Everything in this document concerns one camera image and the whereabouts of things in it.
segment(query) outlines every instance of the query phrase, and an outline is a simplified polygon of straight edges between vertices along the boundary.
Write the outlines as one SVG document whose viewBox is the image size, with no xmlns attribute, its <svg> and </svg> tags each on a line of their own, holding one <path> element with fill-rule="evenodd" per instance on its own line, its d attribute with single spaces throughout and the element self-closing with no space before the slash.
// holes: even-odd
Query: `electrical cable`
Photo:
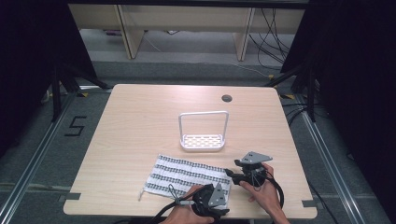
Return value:
<svg viewBox="0 0 396 224">
<path fill-rule="evenodd" d="M 275 54 L 271 53 L 270 51 L 268 51 L 267 49 L 264 49 L 262 47 L 263 42 L 259 45 L 256 40 L 253 38 L 253 36 L 251 36 L 251 34 L 249 34 L 250 39 L 253 41 L 253 43 L 256 45 L 256 47 L 259 49 L 259 52 L 264 52 L 265 54 L 267 54 L 268 56 L 270 56 L 271 58 L 275 59 L 277 62 L 279 63 L 283 63 L 284 61 L 278 57 L 275 56 Z"/>
<path fill-rule="evenodd" d="M 307 107 L 304 107 L 304 108 L 299 108 L 298 109 L 298 111 L 297 111 L 297 113 L 295 113 L 291 118 L 290 118 L 290 120 L 288 121 L 288 124 L 289 124 L 289 126 L 291 126 L 291 124 L 293 123 L 293 121 L 295 120 L 295 118 L 297 118 L 297 116 L 299 116 L 301 113 L 303 113 L 305 110 L 307 110 L 308 109 L 308 106 Z"/>
<path fill-rule="evenodd" d="M 291 114 L 292 112 L 298 110 L 298 112 L 295 113 L 295 114 L 292 116 L 292 118 L 288 121 L 289 126 L 292 124 L 293 120 L 294 120 L 298 115 L 300 115 L 302 112 L 304 112 L 307 108 L 308 108 L 308 107 L 297 108 L 297 109 L 294 109 L 294 110 L 290 111 L 290 112 L 288 113 L 288 115 Z M 334 223 L 338 224 L 338 221 L 337 221 L 337 219 L 335 218 L 334 214 L 333 214 L 332 211 L 330 210 L 329 206 L 327 206 L 327 204 L 324 202 L 324 200 L 322 199 L 322 197 L 320 196 L 320 194 L 318 193 L 318 191 L 317 191 L 317 190 L 314 188 L 314 186 L 309 182 L 309 180 L 307 180 L 307 182 L 308 182 L 308 186 L 315 192 L 315 194 L 318 196 L 318 198 L 319 198 L 320 201 L 322 202 L 322 204 L 323 204 L 324 208 L 326 209 L 326 211 L 327 211 L 327 212 L 330 214 L 330 216 L 332 217 L 332 220 L 334 221 Z"/>
<path fill-rule="evenodd" d="M 332 220 L 334 221 L 334 223 L 338 224 L 337 218 L 335 218 L 334 214 L 332 213 L 332 211 L 330 210 L 329 206 L 327 206 L 327 204 L 324 202 L 324 200 L 322 199 L 322 197 L 320 196 L 320 194 L 318 193 L 318 191 L 314 188 L 314 186 L 309 182 L 309 180 L 307 180 L 309 188 L 311 188 L 315 194 L 318 196 L 318 198 L 320 199 L 320 201 L 323 203 L 324 208 L 327 210 L 327 212 L 330 214 L 330 216 L 332 217 Z"/>
<path fill-rule="evenodd" d="M 280 54 L 282 55 L 283 59 L 285 60 L 285 59 L 286 59 L 285 53 L 289 53 L 289 52 L 283 50 L 282 47 L 281 47 L 280 45 L 284 46 L 286 49 L 290 49 L 290 48 L 288 48 L 288 47 L 279 39 L 279 37 L 278 37 L 278 35 L 277 35 L 277 28 L 276 28 L 276 9 L 273 8 L 273 18 L 272 18 L 271 24 L 270 24 L 270 22 L 267 20 L 263 8 L 262 8 L 262 15 L 263 15 L 263 17 L 264 17 L 264 19 L 265 19 L 265 22 L 267 23 L 267 26 L 268 26 L 267 35 L 265 36 L 265 38 L 262 38 L 262 40 L 263 40 L 269 47 L 271 47 L 271 48 L 273 48 L 273 49 L 278 49 L 278 50 L 280 51 Z M 272 46 L 272 45 L 270 45 L 269 43 L 266 42 L 266 38 L 267 38 L 267 36 L 268 36 L 270 33 L 272 34 L 272 36 L 273 36 L 275 42 L 277 43 L 277 48 L 274 47 L 274 46 Z"/>
<path fill-rule="evenodd" d="M 265 52 L 268 56 L 274 58 L 275 60 L 280 60 L 278 59 L 275 55 L 273 55 L 271 52 L 267 51 L 266 49 L 263 49 L 261 46 L 259 46 L 259 44 L 253 39 L 253 37 L 251 35 L 249 35 L 250 39 L 253 41 L 253 43 L 256 45 L 256 47 L 258 48 L 257 51 L 257 61 L 259 62 L 259 64 L 264 67 L 264 68 L 268 68 L 268 69 L 272 69 L 272 70 L 280 70 L 280 68 L 277 67 L 270 67 L 270 66 L 266 66 L 264 64 L 262 64 L 262 61 L 260 60 L 260 52 L 263 51 Z"/>
<path fill-rule="evenodd" d="M 265 171 L 265 173 L 267 173 L 268 175 L 271 176 L 271 178 L 268 178 L 268 176 L 265 175 L 261 175 L 261 174 L 257 174 L 260 175 L 262 177 L 265 177 L 266 180 L 270 181 L 272 185 L 274 185 L 274 187 L 276 188 L 276 190 L 279 193 L 279 204 L 280 204 L 280 208 L 283 208 L 283 204 L 285 203 L 285 194 L 283 193 L 283 189 L 280 187 L 280 185 L 275 181 L 274 176 L 271 175 L 271 173 L 269 173 L 268 171 Z"/>
<path fill-rule="evenodd" d="M 307 103 L 302 103 L 302 104 L 288 104 L 288 105 L 282 105 L 282 106 L 292 106 L 292 105 L 308 105 L 308 104 L 307 104 Z M 321 105 L 321 104 L 314 104 L 314 106 L 323 107 L 323 105 Z M 296 111 L 296 110 L 298 110 L 298 109 L 299 109 L 299 108 L 290 111 L 290 112 L 286 115 L 286 117 L 287 117 L 290 113 L 292 113 L 292 112 L 294 112 L 294 111 Z M 319 117 L 323 118 L 323 119 L 330 119 L 328 115 L 327 115 L 327 116 L 321 115 L 321 114 L 319 114 L 318 112 L 314 112 L 314 113 L 315 113 L 316 115 L 318 115 Z"/>
<path fill-rule="evenodd" d="M 194 195 L 195 193 L 197 193 L 198 191 L 200 191 L 201 189 L 197 189 L 195 190 L 193 193 L 185 196 L 185 197 L 181 197 L 181 198 L 175 198 L 175 201 L 172 203 L 169 203 L 168 205 L 166 205 L 154 218 L 152 218 L 147 224 L 157 224 L 158 219 L 163 215 L 163 213 L 165 213 L 167 210 L 169 210 L 172 207 L 175 207 L 176 205 L 178 205 L 178 202 L 180 201 L 186 201 L 188 200 L 192 195 Z"/>
<path fill-rule="evenodd" d="M 260 181 L 256 178 L 255 175 L 251 176 L 251 183 L 255 191 L 260 191 L 260 189 L 262 188 L 262 186 L 259 186 L 258 188 L 255 187 L 256 185 L 260 185 Z"/>
</svg>

